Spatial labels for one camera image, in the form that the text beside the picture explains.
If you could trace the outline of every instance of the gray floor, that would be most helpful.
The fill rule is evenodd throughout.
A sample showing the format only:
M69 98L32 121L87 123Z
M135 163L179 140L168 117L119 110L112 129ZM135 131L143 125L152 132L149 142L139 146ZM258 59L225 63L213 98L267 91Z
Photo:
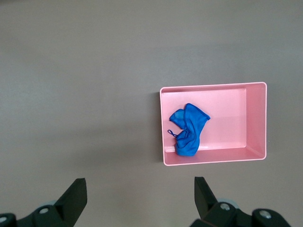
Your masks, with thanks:
M194 176L303 225L303 1L0 0L0 213L85 177L76 226L187 227ZM167 167L159 90L264 81L267 158Z

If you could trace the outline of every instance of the blue towel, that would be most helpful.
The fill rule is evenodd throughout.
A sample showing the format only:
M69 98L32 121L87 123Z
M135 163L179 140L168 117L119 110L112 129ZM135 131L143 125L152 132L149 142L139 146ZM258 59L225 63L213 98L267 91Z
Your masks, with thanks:
M178 109L170 118L183 131L175 135L171 130L170 134L176 137L176 152L181 156L193 156L200 145L200 134L210 116L205 114L198 107L187 103L184 110Z

